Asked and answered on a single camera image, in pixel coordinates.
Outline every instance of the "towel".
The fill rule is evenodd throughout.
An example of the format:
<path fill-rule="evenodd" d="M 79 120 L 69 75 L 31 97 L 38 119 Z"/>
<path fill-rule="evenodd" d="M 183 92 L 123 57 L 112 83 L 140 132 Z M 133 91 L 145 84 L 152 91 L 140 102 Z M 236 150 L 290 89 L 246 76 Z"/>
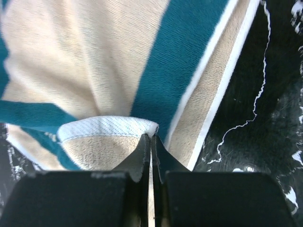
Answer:
<path fill-rule="evenodd" d="M 193 169 L 258 0 L 10 0 L 0 122 L 45 170 L 109 170 L 158 134 Z"/>

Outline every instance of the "black plastic part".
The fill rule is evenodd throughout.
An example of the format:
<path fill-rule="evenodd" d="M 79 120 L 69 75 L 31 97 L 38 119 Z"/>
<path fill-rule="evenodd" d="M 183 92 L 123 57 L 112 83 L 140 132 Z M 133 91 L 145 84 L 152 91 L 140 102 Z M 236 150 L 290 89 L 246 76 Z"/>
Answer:
<path fill-rule="evenodd" d="M 258 173 L 168 173 L 171 227 L 295 227 L 278 185 Z"/>
<path fill-rule="evenodd" d="M 27 175 L 16 184 L 0 227 L 147 227 L 149 163 L 150 139 L 142 135 L 113 171 Z"/>
<path fill-rule="evenodd" d="M 295 227 L 284 196 L 258 173 L 192 173 L 142 135 L 112 171 L 40 172 L 15 186 L 0 227 L 147 227 L 152 155 L 156 227 Z"/>

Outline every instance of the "beige fabric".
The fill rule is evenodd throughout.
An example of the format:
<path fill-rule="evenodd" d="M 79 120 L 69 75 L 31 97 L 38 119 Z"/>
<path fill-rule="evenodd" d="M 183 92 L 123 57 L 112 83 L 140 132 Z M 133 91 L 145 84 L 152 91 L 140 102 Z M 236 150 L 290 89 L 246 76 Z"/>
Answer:
<path fill-rule="evenodd" d="M 241 0 L 237 4 L 172 136 L 169 151 L 184 166 L 189 162 L 196 139 L 214 100 L 214 91 L 220 84 L 249 2 L 250 0 Z"/>
<path fill-rule="evenodd" d="M 130 136 L 87 136 L 62 144 L 81 169 L 111 170 L 137 147 L 140 138 Z"/>
<path fill-rule="evenodd" d="M 22 131 L 20 127 L 8 124 L 7 129 L 9 133 L 7 140 L 14 144 L 14 146 L 31 161 L 43 164 L 41 167 L 44 170 L 66 170 L 60 165 L 57 156 L 41 147 L 34 138 Z M 55 135 L 49 136 L 51 136 L 53 140 L 56 140 Z"/>
<path fill-rule="evenodd" d="M 11 1 L 1 15 L 12 83 L 3 100 L 51 102 L 78 119 L 128 116 L 167 4 Z M 24 96 L 15 95 L 16 84 Z"/>

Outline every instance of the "teal stripe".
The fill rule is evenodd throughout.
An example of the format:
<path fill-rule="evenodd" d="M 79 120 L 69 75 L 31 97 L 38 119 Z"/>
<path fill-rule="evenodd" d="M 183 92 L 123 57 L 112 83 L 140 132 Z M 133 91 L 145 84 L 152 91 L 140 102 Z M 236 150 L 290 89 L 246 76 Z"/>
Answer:
<path fill-rule="evenodd" d="M 131 116 L 158 123 L 162 140 L 227 3 L 228 0 L 169 3 L 131 111 Z"/>
<path fill-rule="evenodd" d="M 0 101 L 0 122 L 56 134 L 63 124 L 77 119 L 51 103 Z"/>
<path fill-rule="evenodd" d="M 78 167 L 65 153 L 61 145 L 57 142 L 53 142 L 44 132 L 36 131 L 32 129 L 22 128 L 27 134 L 33 137 L 40 145 L 49 150 L 51 153 L 58 157 L 61 165 L 68 170 L 80 170 Z"/>
<path fill-rule="evenodd" d="M 5 8 L 8 1 L 7 0 L 1 0 L 1 1 L 2 1 L 2 8 Z M 0 39 L 0 63 L 1 63 L 1 65 L 0 65 L 0 97 L 3 96 L 5 87 L 9 82 L 9 77 L 8 77 L 6 71 L 4 70 L 4 65 L 3 65 L 3 62 L 6 59 L 7 55 L 8 55 L 8 51 L 5 48 L 3 39 L 1 38 Z"/>

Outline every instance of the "cloth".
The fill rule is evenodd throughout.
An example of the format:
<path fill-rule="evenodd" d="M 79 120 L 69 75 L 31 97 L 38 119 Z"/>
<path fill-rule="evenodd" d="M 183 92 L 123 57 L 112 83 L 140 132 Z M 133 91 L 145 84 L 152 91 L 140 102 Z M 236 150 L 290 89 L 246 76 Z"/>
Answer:
<path fill-rule="evenodd" d="M 193 169 L 257 0 L 11 0 L 0 122 L 47 170 L 112 169 L 157 133 Z"/>

